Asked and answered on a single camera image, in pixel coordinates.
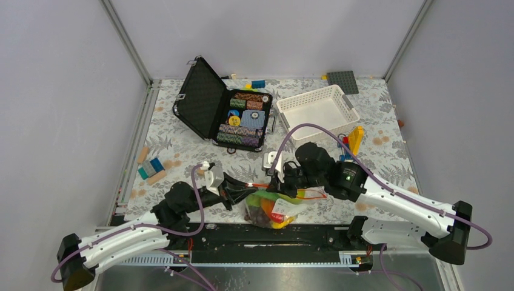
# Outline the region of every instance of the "wooden block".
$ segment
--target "wooden block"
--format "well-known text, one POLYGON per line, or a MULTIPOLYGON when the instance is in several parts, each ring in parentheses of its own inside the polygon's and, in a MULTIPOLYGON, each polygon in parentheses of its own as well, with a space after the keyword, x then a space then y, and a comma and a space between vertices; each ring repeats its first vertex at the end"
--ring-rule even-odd
POLYGON ((146 160, 146 156, 148 155, 149 152, 150 152, 149 147, 143 147, 141 149, 141 153, 139 153, 139 158, 137 160, 138 164, 140 164, 146 160))
POLYGON ((154 185, 157 181, 159 181, 160 179, 163 179, 164 177, 166 177, 166 172, 164 170, 160 171, 159 173, 149 177, 146 182, 148 183, 148 185, 152 186, 154 185))

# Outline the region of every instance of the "yellow toy block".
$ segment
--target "yellow toy block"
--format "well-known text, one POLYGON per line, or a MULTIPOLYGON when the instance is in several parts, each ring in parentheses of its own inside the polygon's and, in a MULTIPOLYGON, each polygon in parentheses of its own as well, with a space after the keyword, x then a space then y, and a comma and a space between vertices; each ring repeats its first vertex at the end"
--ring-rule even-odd
POLYGON ((361 146, 362 137, 364 136, 364 128, 362 126, 357 126, 348 136, 348 142, 350 144, 350 150, 354 155, 357 155, 359 152, 359 147, 361 146))

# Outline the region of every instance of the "red wire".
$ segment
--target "red wire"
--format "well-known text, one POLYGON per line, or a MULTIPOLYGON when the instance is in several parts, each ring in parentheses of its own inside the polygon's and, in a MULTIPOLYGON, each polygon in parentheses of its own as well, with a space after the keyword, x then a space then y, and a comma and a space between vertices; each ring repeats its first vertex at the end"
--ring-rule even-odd
POLYGON ((267 188, 268 185, 267 184, 253 184, 254 186, 257 186, 257 187, 262 187, 262 188, 267 188))
POLYGON ((302 198, 302 197, 296 197, 296 199, 301 199, 301 200, 312 200, 312 199, 321 199, 321 198, 326 198, 327 195, 325 195, 322 191, 318 191, 318 190, 311 190, 311 189, 305 189, 303 191, 316 191, 318 192, 319 194, 321 194, 321 196, 318 196, 318 197, 308 197, 308 198, 302 198))
POLYGON ((368 245, 368 251, 366 251, 366 256, 370 256, 373 253, 373 247, 372 245, 368 245))
POLYGON ((187 240, 187 254, 189 256, 189 260, 191 260, 191 249, 193 249, 193 239, 189 238, 187 240))

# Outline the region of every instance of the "suitcase lid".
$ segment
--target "suitcase lid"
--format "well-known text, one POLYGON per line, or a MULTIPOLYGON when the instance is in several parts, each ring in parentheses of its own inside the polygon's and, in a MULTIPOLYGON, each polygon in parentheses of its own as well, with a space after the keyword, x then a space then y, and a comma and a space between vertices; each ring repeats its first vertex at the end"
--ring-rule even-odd
POLYGON ((173 113, 203 139, 219 127, 220 106, 227 86, 202 56, 197 56, 185 77, 173 113))

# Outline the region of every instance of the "floral tablecloth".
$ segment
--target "floral tablecloth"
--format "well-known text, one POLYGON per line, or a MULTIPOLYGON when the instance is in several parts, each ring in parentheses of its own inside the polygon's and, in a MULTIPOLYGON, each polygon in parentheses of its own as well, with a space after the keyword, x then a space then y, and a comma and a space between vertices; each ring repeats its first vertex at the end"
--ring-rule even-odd
MULTIPOLYGON (((231 89, 241 89, 248 83, 245 79, 224 80, 231 89)), ((313 79, 266 80, 266 87, 259 89, 273 96, 273 103, 282 98, 298 95, 327 86, 327 81, 313 79)), ((205 141, 182 123, 172 112, 173 102, 182 86, 182 80, 163 80, 157 98, 145 145, 150 147, 149 159, 158 157, 166 169, 167 176, 149 186, 139 175, 135 178, 132 194, 125 213, 125 220, 132 220, 150 210, 164 198, 164 194, 178 181, 191 183, 190 171, 201 161, 215 162, 232 177, 254 183, 269 181, 261 170, 264 153, 276 150, 286 130, 278 118, 275 131, 266 137, 260 153, 237 150, 229 155, 225 148, 205 141)), ((410 167, 407 150, 400 135, 395 111, 384 80, 358 79, 359 94, 348 98, 361 116, 364 138, 358 158, 373 172, 390 182, 417 193, 416 181, 410 167)), ((327 138, 318 145, 338 159, 341 149, 327 138)), ((288 142, 284 160, 293 160, 294 148, 288 142)), ((197 183, 203 182, 203 172, 196 175, 197 183)), ((341 201, 329 196, 318 201, 299 214, 294 223, 344 224, 355 215, 367 215, 375 219, 402 220, 376 207, 341 201)), ((199 221, 199 212, 190 213, 192 221, 199 221)), ((244 222, 240 207, 226 211, 221 204, 205 210, 208 222, 244 222)))

